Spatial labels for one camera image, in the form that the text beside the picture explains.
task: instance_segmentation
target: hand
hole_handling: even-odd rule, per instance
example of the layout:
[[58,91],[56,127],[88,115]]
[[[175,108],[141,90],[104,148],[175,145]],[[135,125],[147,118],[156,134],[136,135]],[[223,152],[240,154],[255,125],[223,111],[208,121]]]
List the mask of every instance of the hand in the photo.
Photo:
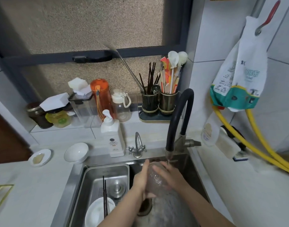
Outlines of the hand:
[[146,159],[142,166],[142,171],[134,176],[132,189],[139,191],[142,194],[142,199],[155,197],[152,193],[146,193],[145,187],[147,185],[147,170],[149,168],[149,160]]
[[158,166],[153,166],[160,176],[162,176],[170,187],[176,190],[178,193],[183,193],[184,189],[189,187],[189,184],[183,178],[179,170],[166,162],[160,162],[168,171],[162,170]]

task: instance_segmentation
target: white bowl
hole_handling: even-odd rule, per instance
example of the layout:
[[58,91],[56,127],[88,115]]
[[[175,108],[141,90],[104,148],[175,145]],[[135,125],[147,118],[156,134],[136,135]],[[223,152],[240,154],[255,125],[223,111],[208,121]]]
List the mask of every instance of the white bowl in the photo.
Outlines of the white bowl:
[[[44,154],[44,157],[43,157],[43,159],[41,160],[40,163],[34,164],[34,163],[33,163],[33,159],[34,159],[37,155],[39,155],[39,154]],[[38,151],[38,152],[35,152],[33,155],[31,155],[31,157],[28,159],[28,162],[29,162],[29,163],[31,164],[31,166],[33,166],[33,167],[40,167],[40,166],[45,165],[45,164],[50,160],[50,158],[51,158],[51,150],[49,150],[49,149],[42,149],[42,150],[40,150],[40,151]]]
[[70,163],[82,163],[89,155],[89,147],[86,143],[76,143],[70,146],[65,154],[64,159]]
[[[108,214],[115,208],[115,203],[111,198],[107,198]],[[104,219],[104,200],[102,198],[96,199],[88,208],[85,216],[86,227],[96,227]]]

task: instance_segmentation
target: white pump bottle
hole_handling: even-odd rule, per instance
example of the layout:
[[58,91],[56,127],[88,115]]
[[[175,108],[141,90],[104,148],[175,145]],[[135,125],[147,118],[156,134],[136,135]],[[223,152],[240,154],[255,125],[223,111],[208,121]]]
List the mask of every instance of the white pump bottle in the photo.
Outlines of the white pump bottle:
[[111,157],[124,156],[125,143],[120,130],[119,120],[113,119],[109,110],[103,110],[106,116],[101,124],[101,134],[104,137],[106,146]]

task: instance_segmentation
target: faucet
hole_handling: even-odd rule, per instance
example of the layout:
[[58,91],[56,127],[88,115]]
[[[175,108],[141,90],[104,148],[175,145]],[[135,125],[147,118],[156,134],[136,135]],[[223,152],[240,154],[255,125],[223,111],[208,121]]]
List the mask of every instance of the faucet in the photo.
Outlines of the faucet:
[[142,156],[142,152],[147,152],[146,149],[145,149],[145,145],[142,145],[142,140],[140,138],[140,135],[138,132],[135,133],[135,146],[136,148],[134,147],[129,147],[129,154],[131,152],[133,152],[133,156],[135,158],[140,158]]
[[[191,88],[188,88],[181,94],[179,102],[175,107],[175,110],[172,114],[172,118],[170,121],[167,135],[167,143],[165,147],[165,156],[167,158],[167,161],[172,159],[174,150],[178,152],[183,152],[185,147],[201,146],[201,142],[195,141],[193,139],[186,139],[185,135],[192,112],[193,101],[194,101],[194,91]],[[179,138],[175,141],[175,135],[180,120],[180,116],[187,102],[188,102],[187,109],[185,111],[184,120],[182,122],[180,135]]]

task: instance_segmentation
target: sink drain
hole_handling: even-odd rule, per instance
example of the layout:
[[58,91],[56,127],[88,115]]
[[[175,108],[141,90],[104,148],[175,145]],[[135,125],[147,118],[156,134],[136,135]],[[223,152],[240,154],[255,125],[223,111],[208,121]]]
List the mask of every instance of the sink drain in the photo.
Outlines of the sink drain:
[[139,217],[146,216],[150,213],[151,209],[152,209],[152,199],[147,198],[142,202],[142,205],[140,206],[137,216]]

